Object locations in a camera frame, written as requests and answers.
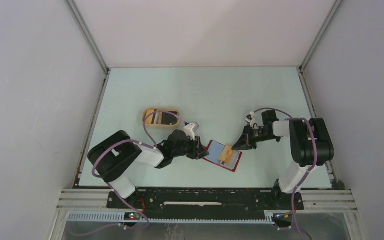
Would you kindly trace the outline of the gold black card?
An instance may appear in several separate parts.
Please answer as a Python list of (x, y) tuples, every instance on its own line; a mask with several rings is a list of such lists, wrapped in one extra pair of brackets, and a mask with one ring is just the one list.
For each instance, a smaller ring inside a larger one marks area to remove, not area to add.
[(232, 145), (227, 144), (221, 151), (218, 160), (221, 162), (222, 165), (228, 164), (231, 159), (233, 158), (235, 151), (232, 150)]

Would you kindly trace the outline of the red card holder wallet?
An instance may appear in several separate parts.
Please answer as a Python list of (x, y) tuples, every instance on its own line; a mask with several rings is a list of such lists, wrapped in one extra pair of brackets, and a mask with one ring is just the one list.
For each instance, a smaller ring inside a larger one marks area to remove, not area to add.
[(211, 140), (207, 146), (208, 155), (203, 159), (230, 172), (236, 172), (243, 153), (233, 150), (231, 144)]

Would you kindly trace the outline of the beige oval tray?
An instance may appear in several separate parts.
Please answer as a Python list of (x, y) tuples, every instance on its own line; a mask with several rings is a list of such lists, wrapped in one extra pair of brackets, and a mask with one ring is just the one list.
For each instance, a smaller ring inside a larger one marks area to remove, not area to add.
[(142, 113), (142, 122), (145, 123), (146, 127), (150, 128), (164, 128), (164, 129), (175, 129), (180, 125), (180, 120), (175, 125), (161, 125), (159, 124), (159, 117), (161, 113), (167, 112), (178, 112), (177, 116), (181, 115), (181, 111), (177, 108), (172, 107), (148, 107)]

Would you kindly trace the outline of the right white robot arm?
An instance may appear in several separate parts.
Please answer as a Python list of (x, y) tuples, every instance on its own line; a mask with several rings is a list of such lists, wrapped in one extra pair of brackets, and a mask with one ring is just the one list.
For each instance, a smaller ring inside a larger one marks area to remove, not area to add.
[(233, 145), (233, 150), (255, 150), (258, 143), (288, 138), (292, 162), (285, 174), (276, 180), (271, 194), (271, 204), (277, 209), (284, 209), (301, 190), (308, 176), (326, 162), (331, 161), (335, 149), (326, 122), (323, 118), (294, 118), (287, 115), (285, 120), (277, 116), (278, 109), (263, 107), (262, 125), (258, 125), (254, 117), (255, 111), (246, 116), (246, 125), (242, 134)]

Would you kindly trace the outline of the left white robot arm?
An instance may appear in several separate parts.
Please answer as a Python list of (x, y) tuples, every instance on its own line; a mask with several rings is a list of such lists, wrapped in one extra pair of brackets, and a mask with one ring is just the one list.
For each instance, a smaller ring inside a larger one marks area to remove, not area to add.
[(133, 208), (138, 202), (137, 188), (126, 175), (132, 164), (162, 169), (178, 157), (200, 160), (208, 155), (199, 136), (188, 136), (182, 130), (174, 130), (156, 146), (133, 140), (126, 131), (120, 130), (93, 147), (87, 159), (92, 164), (92, 175), (102, 179), (125, 208)]

